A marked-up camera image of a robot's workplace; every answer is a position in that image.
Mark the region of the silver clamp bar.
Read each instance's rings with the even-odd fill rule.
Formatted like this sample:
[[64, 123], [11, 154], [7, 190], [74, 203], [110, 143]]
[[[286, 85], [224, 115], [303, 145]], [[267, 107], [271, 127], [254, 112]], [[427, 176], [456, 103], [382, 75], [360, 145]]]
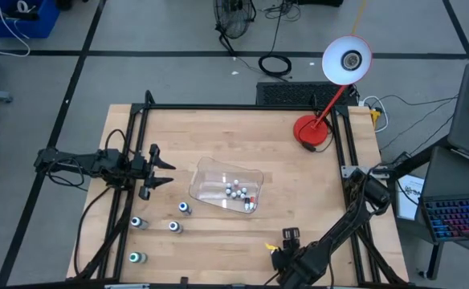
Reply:
[[150, 289], [149, 283], [117, 283], [104, 285], [104, 289]]

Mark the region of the clear plastic bin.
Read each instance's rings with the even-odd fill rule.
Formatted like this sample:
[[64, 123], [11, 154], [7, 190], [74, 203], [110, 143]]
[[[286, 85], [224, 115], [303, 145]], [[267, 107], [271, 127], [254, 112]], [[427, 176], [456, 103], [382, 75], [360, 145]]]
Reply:
[[[239, 185], [234, 185], [235, 179], [239, 180]], [[244, 199], [226, 195], [226, 183], [232, 184], [231, 192], [247, 188], [247, 197], [255, 197], [254, 209], [245, 211]], [[190, 182], [189, 195], [195, 200], [225, 210], [252, 214], [257, 208], [263, 183], [264, 175], [257, 169], [245, 169], [216, 161], [211, 157], [203, 157], [199, 160]]]

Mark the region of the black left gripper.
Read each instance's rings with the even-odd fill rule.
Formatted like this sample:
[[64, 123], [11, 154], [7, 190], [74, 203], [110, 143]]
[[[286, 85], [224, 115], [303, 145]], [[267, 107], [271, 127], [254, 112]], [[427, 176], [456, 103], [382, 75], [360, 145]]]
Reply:
[[137, 151], [132, 160], [133, 178], [143, 180], [143, 185], [139, 189], [138, 196], [142, 200], [150, 199], [150, 190], [156, 189], [160, 185], [170, 183], [173, 181], [172, 177], [155, 177], [154, 176], [154, 161], [155, 166], [159, 169], [175, 169], [174, 166], [164, 162], [159, 157], [159, 147], [156, 144], [151, 144], [149, 148], [149, 160], [147, 161], [141, 152]]

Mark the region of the black keyboard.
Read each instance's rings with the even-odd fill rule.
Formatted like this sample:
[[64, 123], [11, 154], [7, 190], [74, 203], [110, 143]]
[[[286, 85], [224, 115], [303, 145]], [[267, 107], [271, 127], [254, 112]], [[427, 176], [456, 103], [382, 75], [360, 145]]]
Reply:
[[256, 103], [326, 107], [340, 88], [330, 82], [260, 82], [256, 85]]

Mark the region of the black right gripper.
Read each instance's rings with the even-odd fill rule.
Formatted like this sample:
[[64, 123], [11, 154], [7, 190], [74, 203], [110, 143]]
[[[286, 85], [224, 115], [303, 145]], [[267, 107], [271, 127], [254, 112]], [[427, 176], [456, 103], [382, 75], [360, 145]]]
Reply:
[[283, 272], [291, 263], [294, 254], [300, 249], [300, 230], [298, 227], [284, 228], [283, 245], [273, 250], [273, 268]]

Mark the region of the white printed paper sheet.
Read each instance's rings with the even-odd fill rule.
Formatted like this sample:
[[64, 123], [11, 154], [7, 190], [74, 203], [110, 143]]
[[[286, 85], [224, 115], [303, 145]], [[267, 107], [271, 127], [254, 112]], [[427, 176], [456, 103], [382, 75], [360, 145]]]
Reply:
[[398, 179], [397, 189], [397, 216], [413, 221], [418, 208], [419, 198], [422, 195], [424, 179], [412, 175], [405, 175]]

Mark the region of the red desk lamp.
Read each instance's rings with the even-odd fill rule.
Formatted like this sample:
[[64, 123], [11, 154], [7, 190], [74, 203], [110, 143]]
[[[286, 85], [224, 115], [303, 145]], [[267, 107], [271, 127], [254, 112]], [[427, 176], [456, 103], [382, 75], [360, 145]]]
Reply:
[[326, 116], [342, 93], [368, 73], [372, 62], [370, 45], [359, 36], [342, 36], [328, 45], [322, 57], [322, 71], [331, 83], [341, 88], [319, 115], [301, 116], [295, 122], [293, 135], [299, 143], [306, 141], [317, 147], [325, 142], [329, 131]]

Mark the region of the blue plastic storage bin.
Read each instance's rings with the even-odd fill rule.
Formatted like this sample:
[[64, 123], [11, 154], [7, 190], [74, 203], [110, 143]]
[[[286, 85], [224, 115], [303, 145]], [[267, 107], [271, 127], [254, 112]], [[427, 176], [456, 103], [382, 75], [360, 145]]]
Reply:
[[55, 0], [0, 0], [0, 38], [45, 39], [58, 17]]

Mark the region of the black floor fan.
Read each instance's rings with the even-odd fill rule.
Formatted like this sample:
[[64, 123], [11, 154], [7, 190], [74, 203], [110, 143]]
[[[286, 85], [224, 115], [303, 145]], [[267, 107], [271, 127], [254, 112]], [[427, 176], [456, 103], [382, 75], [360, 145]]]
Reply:
[[231, 56], [236, 56], [230, 41], [242, 37], [255, 21], [253, 0], [213, 0], [213, 8], [218, 40]]

